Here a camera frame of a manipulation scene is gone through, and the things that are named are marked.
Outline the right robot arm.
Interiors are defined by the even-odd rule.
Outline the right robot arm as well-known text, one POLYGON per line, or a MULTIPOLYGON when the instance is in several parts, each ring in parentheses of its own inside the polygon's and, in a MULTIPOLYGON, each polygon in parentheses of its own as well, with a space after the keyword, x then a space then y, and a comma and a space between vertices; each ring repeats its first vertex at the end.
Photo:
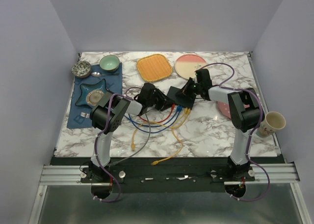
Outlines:
POLYGON ((231 121, 236 128, 233 150, 226 167, 226 176, 233 181, 243 176, 243 168, 252 163, 249 158, 252 134, 263 119, 263 110, 253 88, 233 89, 213 85, 208 69, 196 71, 196 80, 189 78, 181 88, 170 87, 167 97, 177 105, 192 108, 196 96, 229 106, 231 121))

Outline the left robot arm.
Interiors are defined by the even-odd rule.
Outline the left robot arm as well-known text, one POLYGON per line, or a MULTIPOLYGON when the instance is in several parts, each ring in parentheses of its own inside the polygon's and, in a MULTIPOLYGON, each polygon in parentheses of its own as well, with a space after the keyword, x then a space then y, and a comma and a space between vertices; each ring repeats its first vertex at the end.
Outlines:
POLYGON ((149 108, 166 110, 175 102, 153 84, 145 83, 140 93, 131 98, 126 95, 107 91, 92 109, 92 126, 99 129, 94 144, 91 162, 95 165, 92 177, 98 182, 108 179, 109 171, 105 167, 110 162, 110 145, 113 132, 121 125, 125 114, 144 115, 149 108))

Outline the black network switch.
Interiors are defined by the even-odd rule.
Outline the black network switch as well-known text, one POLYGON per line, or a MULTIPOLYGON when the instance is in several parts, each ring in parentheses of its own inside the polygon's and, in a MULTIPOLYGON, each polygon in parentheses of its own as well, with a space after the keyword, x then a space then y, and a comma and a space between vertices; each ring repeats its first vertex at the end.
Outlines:
POLYGON ((189 86, 184 86, 181 89, 171 86, 168 90, 167 97, 173 100, 176 105, 192 109, 196 99, 196 94, 192 87, 189 86))

